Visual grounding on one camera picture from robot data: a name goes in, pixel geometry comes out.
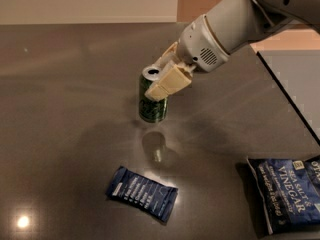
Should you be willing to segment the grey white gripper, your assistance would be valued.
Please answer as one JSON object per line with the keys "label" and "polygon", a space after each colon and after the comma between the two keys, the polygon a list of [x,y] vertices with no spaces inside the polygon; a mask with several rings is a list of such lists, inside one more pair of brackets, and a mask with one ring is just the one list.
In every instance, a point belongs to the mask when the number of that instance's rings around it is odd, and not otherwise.
{"label": "grey white gripper", "polygon": [[199,16],[184,29],[178,43],[174,42],[154,63],[163,70],[146,90],[148,99],[161,101],[191,84],[193,68],[177,64],[178,57],[202,72],[211,72],[226,63],[230,55],[212,33],[207,17]]}

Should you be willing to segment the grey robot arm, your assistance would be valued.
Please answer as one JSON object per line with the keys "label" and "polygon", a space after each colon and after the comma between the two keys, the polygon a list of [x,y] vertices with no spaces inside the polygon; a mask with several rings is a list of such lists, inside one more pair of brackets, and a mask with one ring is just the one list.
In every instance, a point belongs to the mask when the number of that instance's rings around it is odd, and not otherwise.
{"label": "grey robot arm", "polygon": [[320,0],[222,0],[191,22],[153,64],[160,71],[145,92],[160,101],[192,82],[198,70],[211,72],[246,44],[259,42],[292,22],[320,30]]}

